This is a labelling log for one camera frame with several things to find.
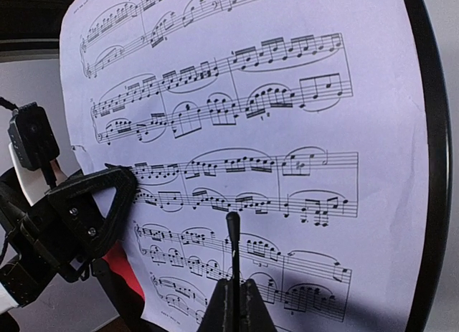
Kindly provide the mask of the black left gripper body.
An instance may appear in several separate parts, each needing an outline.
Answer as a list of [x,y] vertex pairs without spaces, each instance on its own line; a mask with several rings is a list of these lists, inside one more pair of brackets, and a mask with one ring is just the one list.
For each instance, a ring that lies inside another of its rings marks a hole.
[[16,251],[1,265],[1,306],[33,303],[56,276],[68,283],[89,279],[94,254],[68,222],[91,206],[90,180],[91,176],[75,174],[30,204],[15,169],[1,175],[4,246]]

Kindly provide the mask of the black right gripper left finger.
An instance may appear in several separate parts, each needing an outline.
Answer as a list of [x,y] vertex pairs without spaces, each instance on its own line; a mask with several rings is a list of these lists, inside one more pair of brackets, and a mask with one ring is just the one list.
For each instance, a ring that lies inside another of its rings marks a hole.
[[217,282],[197,332],[232,330],[232,281]]

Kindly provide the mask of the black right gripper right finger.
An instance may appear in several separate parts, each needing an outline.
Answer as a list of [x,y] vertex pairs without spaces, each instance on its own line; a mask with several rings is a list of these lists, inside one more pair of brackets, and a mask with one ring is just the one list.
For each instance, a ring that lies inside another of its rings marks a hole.
[[240,286],[240,317],[238,320],[238,331],[277,331],[258,286],[253,279],[246,280]]

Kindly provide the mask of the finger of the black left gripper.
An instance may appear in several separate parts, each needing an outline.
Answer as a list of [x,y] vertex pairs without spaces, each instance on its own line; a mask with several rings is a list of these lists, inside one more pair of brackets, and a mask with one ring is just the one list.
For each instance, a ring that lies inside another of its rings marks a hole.
[[114,245],[131,209],[137,178],[125,166],[111,166],[76,175],[47,193],[82,250],[91,258],[105,255]]

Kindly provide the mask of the red sheet music paper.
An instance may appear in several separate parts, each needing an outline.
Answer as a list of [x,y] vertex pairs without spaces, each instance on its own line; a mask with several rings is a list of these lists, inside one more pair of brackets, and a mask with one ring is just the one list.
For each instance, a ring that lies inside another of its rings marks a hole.
[[103,257],[110,274],[110,291],[121,302],[129,303],[136,308],[144,308],[145,295],[141,285],[128,261],[125,250],[117,241]]

